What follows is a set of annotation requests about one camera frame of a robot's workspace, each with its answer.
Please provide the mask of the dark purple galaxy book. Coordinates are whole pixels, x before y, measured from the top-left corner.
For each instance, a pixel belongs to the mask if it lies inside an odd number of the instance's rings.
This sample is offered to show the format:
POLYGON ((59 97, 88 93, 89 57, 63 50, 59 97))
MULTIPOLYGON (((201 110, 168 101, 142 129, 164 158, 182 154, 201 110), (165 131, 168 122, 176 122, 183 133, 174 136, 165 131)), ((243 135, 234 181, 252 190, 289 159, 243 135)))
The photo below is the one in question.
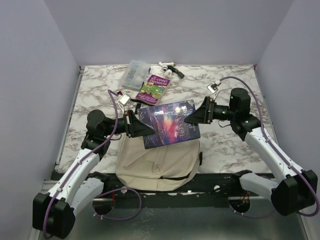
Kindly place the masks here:
POLYGON ((192 99, 138 109, 139 120, 155 131, 143 137, 144 147, 153 149, 199 139, 199 125, 184 122, 195 110, 192 99))

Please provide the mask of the purple treehouse book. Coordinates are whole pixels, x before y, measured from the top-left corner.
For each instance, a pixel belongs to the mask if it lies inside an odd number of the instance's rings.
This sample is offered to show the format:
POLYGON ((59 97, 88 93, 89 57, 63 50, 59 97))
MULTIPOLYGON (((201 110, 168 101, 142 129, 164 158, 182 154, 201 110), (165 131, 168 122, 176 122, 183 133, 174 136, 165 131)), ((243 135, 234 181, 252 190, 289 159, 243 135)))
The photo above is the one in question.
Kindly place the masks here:
POLYGON ((152 74, 139 90, 135 99, 147 105, 155 106, 165 94, 170 85, 170 80, 152 74))

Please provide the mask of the beige canvas student backpack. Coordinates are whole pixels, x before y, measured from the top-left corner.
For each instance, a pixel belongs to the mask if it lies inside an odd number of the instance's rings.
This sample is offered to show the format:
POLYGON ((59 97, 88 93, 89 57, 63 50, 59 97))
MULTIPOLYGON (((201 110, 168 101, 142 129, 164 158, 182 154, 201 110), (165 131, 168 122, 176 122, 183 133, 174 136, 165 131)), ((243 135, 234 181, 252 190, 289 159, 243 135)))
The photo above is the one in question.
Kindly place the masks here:
POLYGON ((192 180, 201 163, 198 139, 145 149, 142 137, 125 137, 118 150, 116 176, 142 191, 174 191, 192 180))

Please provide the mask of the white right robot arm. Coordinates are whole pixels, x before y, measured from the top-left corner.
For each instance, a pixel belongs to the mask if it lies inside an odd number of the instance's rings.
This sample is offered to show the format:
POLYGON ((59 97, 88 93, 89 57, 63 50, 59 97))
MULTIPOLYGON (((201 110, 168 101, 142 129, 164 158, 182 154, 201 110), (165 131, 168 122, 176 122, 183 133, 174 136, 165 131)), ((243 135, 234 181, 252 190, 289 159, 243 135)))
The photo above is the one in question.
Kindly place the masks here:
POLYGON ((271 170, 274 180, 261 177, 250 170, 236 173, 230 183, 230 191, 241 196, 253 192, 269 200, 282 216, 299 213, 316 206, 312 216, 320 211, 317 197, 318 177, 314 171, 305 171, 296 164, 270 138, 262 120, 250 113, 251 97, 244 88, 234 88, 230 92, 228 105, 218 105, 209 96, 201 106, 185 118, 190 124, 210 124, 214 120, 229 121, 233 132, 251 146, 271 170))

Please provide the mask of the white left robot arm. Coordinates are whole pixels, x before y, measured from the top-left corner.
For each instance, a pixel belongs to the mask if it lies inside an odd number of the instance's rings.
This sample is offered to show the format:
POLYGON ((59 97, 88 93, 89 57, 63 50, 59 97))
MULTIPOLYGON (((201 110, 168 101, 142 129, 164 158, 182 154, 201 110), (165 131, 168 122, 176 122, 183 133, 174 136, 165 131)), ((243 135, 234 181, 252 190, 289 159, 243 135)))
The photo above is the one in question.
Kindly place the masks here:
POLYGON ((87 116, 86 128, 81 149, 69 169, 47 193, 38 193, 33 199, 32 226, 41 230, 46 240, 65 239, 83 208, 96 196, 104 198, 110 194, 111 185, 106 177, 89 173, 107 153, 114 134, 136 138, 155 133, 132 110, 115 119, 107 118, 101 110, 93 110, 87 116))

